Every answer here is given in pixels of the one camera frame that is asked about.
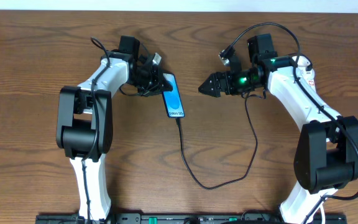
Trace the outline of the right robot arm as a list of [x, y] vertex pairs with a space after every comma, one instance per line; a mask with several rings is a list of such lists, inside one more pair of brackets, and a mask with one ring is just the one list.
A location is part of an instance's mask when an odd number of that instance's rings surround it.
[[302, 53], [278, 56], [270, 34], [249, 38], [247, 47], [250, 69], [242, 69], [229, 47], [219, 56], [230, 69], [212, 73], [198, 91], [248, 99], [263, 88], [281, 102], [300, 137], [293, 161], [296, 184], [281, 203], [280, 214], [285, 223], [311, 223], [327, 199], [339, 199], [336, 192], [358, 179], [358, 119], [343, 117], [319, 97], [313, 64]]

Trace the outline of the blue Samsung Galaxy smartphone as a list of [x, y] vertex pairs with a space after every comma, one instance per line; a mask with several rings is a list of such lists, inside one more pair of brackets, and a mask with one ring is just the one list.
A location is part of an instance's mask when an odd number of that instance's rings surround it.
[[165, 109], [169, 118], [184, 118], [185, 111], [181, 102], [177, 82], [174, 74], [164, 73], [163, 77], [172, 86], [171, 91], [164, 91], [162, 93], [165, 103]]

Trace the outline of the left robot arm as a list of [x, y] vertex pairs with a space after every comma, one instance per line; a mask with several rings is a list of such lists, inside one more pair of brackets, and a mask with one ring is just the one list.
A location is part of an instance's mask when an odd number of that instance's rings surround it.
[[124, 84], [138, 96], [172, 90], [164, 77], [158, 53], [145, 55], [135, 37], [121, 36], [119, 47], [108, 50], [95, 37], [91, 42], [103, 51], [100, 65], [84, 82], [60, 90], [56, 130], [57, 146], [64, 150], [75, 171], [80, 195], [78, 223], [112, 220], [105, 161], [113, 139], [112, 98]]

